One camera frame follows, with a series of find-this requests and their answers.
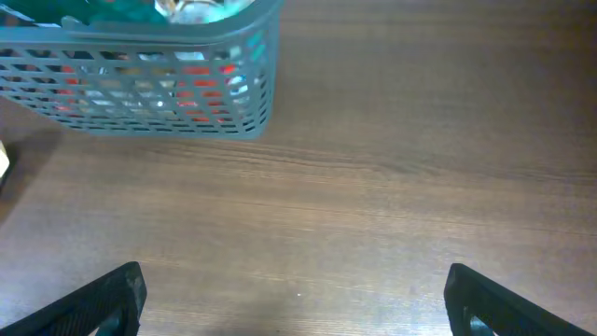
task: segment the table surface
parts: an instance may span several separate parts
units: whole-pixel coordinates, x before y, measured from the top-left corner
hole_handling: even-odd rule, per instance
[[[597,333],[589,6],[287,0],[254,142],[93,137],[3,101],[0,326],[138,260],[141,335],[448,335],[462,262]]]

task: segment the items in basket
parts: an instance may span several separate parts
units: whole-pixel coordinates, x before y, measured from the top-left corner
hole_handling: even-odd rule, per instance
[[[2,27],[31,27],[35,26],[33,20],[19,12],[11,10],[0,3],[0,26]]]
[[[255,0],[0,0],[0,10],[43,27],[59,27],[63,17],[153,24],[221,21]]]

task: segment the mesh basket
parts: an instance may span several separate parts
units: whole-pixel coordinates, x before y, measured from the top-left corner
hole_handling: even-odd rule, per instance
[[[255,138],[271,115],[280,4],[202,26],[0,28],[0,94],[87,133]]]

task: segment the green object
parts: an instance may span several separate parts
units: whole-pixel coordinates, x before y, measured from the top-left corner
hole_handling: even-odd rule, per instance
[[[153,1],[147,0],[94,0],[100,9],[91,21],[146,22],[166,24],[155,9]]]
[[[34,23],[61,24],[62,17],[72,16],[88,24],[96,8],[85,0],[0,0],[0,5],[19,12]]]
[[[167,23],[153,2],[147,0],[0,0],[0,9],[18,12],[37,24],[62,25],[65,16],[85,24],[92,21]]]

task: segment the red object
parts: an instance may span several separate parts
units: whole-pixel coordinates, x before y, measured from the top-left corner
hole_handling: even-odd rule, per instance
[[[198,87],[214,87],[217,85],[215,80],[195,80],[193,84]]]
[[[180,97],[180,98],[188,98],[188,97],[192,97],[193,96],[193,91],[180,91],[179,93],[176,94],[176,97]]]
[[[211,97],[221,97],[222,93],[218,91],[206,91],[202,94],[203,97],[211,98]]]
[[[186,67],[183,71],[187,75],[209,75],[208,67],[189,66]]]
[[[69,74],[74,74],[75,73],[75,70],[72,67],[70,67],[70,66],[63,66],[62,67],[62,71],[65,72],[65,73],[69,73]],[[76,84],[78,84],[78,79],[76,79],[76,78],[67,78],[66,79],[66,84],[76,85]]]
[[[229,65],[220,67],[220,72],[224,75],[229,75],[229,74],[233,73],[234,70],[236,70],[236,66],[234,64],[229,64]]]
[[[178,102],[179,106],[197,106],[195,102]]]

